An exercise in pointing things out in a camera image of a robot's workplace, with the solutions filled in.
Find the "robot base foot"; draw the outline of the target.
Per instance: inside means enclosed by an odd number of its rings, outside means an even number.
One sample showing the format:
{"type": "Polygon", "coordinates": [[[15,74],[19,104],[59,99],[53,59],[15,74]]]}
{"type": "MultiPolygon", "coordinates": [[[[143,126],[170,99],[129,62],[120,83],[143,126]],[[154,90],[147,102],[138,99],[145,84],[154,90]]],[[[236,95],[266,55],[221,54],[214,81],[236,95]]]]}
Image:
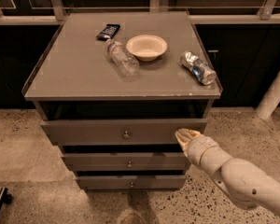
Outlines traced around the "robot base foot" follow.
{"type": "Polygon", "coordinates": [[[122,218],[120,224],[146,224],[146,223],[136,213],[129,213],[122,218]]]}

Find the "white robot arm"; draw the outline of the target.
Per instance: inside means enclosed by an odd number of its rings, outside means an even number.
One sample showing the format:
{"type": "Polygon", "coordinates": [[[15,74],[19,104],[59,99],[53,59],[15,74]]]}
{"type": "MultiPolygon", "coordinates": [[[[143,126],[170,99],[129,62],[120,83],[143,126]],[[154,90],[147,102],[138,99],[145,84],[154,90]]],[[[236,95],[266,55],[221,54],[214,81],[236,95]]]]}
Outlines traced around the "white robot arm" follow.
{"type": "Polygon", "coordinates": [[[280,217],[280,183],[253,163],[234,158],[211,137],[178,129],[175,137],[189,162],[203,170],[237,207],[262,206],[280,217]]]}

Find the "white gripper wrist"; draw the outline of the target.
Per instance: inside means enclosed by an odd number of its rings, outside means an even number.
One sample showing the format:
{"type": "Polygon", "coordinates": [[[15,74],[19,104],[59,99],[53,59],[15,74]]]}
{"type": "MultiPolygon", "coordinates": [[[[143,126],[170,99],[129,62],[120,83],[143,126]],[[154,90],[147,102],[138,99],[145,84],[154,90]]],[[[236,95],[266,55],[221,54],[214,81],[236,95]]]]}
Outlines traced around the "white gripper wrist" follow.
{"type": "Polygon", "coordinates": [[[213,178],[219,178],[223,164],[232,159],[215,140],[198,131],[181,128],[175,138],[189,162],[213,178]]]}

